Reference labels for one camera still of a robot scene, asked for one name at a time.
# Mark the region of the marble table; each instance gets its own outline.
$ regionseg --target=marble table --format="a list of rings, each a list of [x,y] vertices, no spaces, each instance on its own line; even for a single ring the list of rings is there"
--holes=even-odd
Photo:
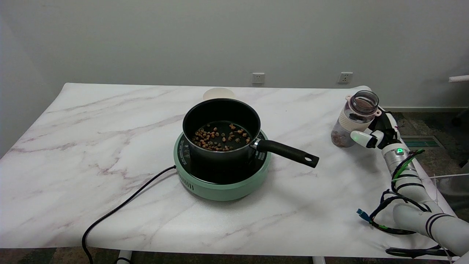
[[[79,246],[85,229],[174,164],[184,114],[211,87],[65,84],[0,160],[0,247]],[[345,96],[362,89],[229,88],[273,140],[320,157],[317,168],[272,155],[262,187],[233,202],[189,193],[175,171],[97,227],[99,248],[214,254],[390,257],[428,248],[356,214],[371,213],[390,176],[379,150],[340,149],[330,131]],[[415,162],[421,177],[428,176]],[[431,181],[430,196],[439,195]],[[440,196],[442,209],[454,215]],[[395,226],[392,206],[377,221]]]

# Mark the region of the wall outlet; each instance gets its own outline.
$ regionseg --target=wall outlet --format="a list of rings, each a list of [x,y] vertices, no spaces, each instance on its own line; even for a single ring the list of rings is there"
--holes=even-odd
[[[337,83],[348,84],[352,80],[353,72],[341,72]]]
[[[263,85],[265,82],[265,73],[263,72],[253,72],[252,73],[252,84],[254,85]]]

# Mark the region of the clear bottle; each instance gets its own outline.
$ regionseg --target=clear bottle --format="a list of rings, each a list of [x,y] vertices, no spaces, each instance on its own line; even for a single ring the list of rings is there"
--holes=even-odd
[[[334,145],[349,148],[355,144],[350,137],[352,131],[364,131],[376,116],[381,115],[378,109],[379,98],[371,91],[359,91],[345,98],[347,102],[331,131]]]

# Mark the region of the blue connector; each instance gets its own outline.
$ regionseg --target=blue connector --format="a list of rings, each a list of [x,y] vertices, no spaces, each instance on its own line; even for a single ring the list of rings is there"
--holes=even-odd
[[[371,222],[371,218],[368,216],[367,213],[363,212],[361,209],[358,209],[356,212],[363,220],[367,221],[368,223]]]

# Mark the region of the black handle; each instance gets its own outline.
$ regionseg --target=black handle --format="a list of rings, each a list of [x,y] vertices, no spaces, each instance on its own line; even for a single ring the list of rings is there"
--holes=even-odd
[[[255,143],[257,144],[256,149],[260,152],[269,151],[312,168],[316,168],[319,161],[319,157],[276,141],[256,140]]]

